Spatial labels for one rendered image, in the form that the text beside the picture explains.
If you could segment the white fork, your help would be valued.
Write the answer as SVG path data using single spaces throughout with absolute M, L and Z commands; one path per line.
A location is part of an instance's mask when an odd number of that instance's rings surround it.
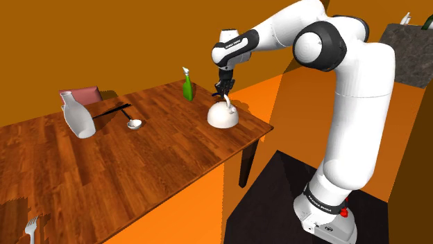
M 24 232 L 30 236 L 29 244 L 35 244 L 35 230 L 37 229 L 38 218 L 39 216 L 31 218 L 26 224 Z

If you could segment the white teapot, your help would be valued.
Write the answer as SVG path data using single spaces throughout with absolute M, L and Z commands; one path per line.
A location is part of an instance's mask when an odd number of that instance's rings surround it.
M 227 95 L 223 95 L 224 101 L 219 101 L 209 109 L 207 122 L 220 129 L 231 128 L 238 124 L 239 115 L 237 108 L 230 102 Z

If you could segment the dark robot stand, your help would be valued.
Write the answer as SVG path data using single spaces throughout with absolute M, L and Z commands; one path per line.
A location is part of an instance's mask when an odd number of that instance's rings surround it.
M 279 150 L 264 167 L 226 224 L 223 244 L 331 244 L 306 231 L 293 201 L 316 169 Z M 388 205 L 353 191 L 348 208 L 357 226 L 356 244 L 389 244 Z

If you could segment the dark stone-topped counter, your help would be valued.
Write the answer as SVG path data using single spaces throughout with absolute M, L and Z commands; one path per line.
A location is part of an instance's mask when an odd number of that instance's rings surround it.
M 391 46 L 396 55 L 395 81 L 425 89 L 433 79 L 433 22 L 427 29 L 410 25 L 408 12 L 399 24 L 388 24 L 380 42 Z

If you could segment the pink chair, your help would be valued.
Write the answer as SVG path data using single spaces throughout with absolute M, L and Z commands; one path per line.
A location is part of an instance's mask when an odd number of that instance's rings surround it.
M 63 92 L 71 92 L 74 99 L 82 105 L 89 105 L 103 100 L 97 86 L 80 89 L 64 89 L 60 90 L 58 93 L 61 94 Z

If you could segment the black-handled white ladle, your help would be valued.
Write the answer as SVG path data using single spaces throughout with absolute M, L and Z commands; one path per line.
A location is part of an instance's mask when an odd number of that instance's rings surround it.
M 121 111 L 123 112 L 123 114 L 129 120 L 129 122 L 127 122 L 127 126 L 131 130 L 138 130 L 139 128 L 141 128 L 141 126 L 142 126 L 142 121 L 141 120 L 139 120 L 139 119 L 132 119 L 124 110 L 121 110 Z

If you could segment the white vase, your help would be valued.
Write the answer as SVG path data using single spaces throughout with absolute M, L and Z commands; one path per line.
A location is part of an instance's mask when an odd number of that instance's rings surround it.
M 94 135 L 96 128 L 88 110 L 75 100 L 70 91 L 64 91 L 60 95 L 64 101 L 62 107 L 64 118 L 71 131 L 79 139 Z

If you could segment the green spray bottle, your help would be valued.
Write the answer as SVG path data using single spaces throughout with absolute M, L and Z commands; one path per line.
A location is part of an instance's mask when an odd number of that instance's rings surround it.
M 193 100 L 193 89 L 192 89 L 192 83 L 191 83 L 191 80 L 189 77 L 189 69 L 186 67 L 182 67 L 182 70 L 183 70 L 183 73 L 185 75 L 185 82 L 182 85 L 183 96 L 188 101 L 192 101 Z

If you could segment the brown wooden table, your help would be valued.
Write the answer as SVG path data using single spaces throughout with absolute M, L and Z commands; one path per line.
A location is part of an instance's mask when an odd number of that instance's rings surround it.
M 59 112 L 1 127 L 0 244 L 27 243 L 36 216 L 35 244 L 102 243 L 233 155 L 250 165 L 272 126 L 242 110 L 236 126 L 214 128 L 215 100 L 197 87 L 187 101 L 171 82 L 88 106 L 97 116 L 129 103 L 138 130 L 121 110 L 96 118 L 87 139 Z

